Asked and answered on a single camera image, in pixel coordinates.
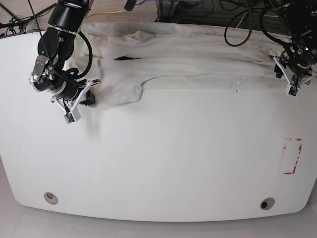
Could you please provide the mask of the white T-shirt with LeRobot print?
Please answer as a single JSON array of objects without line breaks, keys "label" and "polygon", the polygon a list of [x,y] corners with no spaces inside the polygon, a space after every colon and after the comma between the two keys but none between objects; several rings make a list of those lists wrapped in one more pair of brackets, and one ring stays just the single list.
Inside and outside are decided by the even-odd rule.
[{"label": "white T-shirt with LeRobot print", "polygon": [[284,91],[268,57],[282,50],[254,32],[243,46],[224,41],[222,27],[150,22],[84,24],[93,49],[87,79],[100,108],[137,102],[145,89]]}]

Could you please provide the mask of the red tape rectangle marker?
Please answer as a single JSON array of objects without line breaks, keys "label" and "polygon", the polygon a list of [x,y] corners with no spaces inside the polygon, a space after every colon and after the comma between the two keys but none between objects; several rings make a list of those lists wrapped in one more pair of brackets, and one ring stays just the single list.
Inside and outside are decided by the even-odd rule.
[{"label": "red tape rectangle marker", "polygon": [[303,140],[301,138],[287,138],[282,151],[281,171],[284,175],[295,173]]}]

